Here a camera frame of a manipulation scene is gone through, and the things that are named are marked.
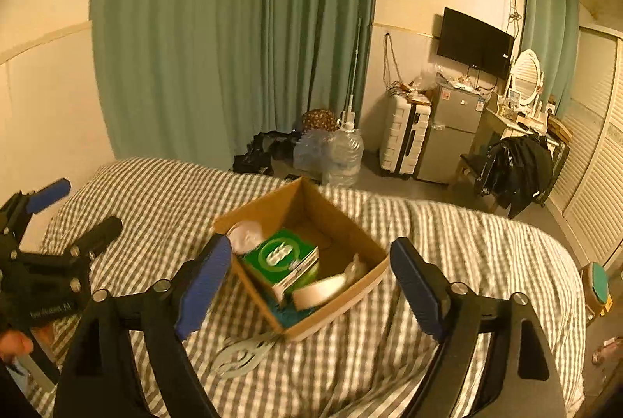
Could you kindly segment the person's left hand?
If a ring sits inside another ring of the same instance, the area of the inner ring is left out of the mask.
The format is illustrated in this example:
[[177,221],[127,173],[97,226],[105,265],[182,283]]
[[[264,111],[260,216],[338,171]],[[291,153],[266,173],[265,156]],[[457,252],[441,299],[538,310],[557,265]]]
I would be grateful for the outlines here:
[[16,357],[31,354],[33,341],[19,330],[8,330],[0,336],[0,357],[5,364],[12,364]]

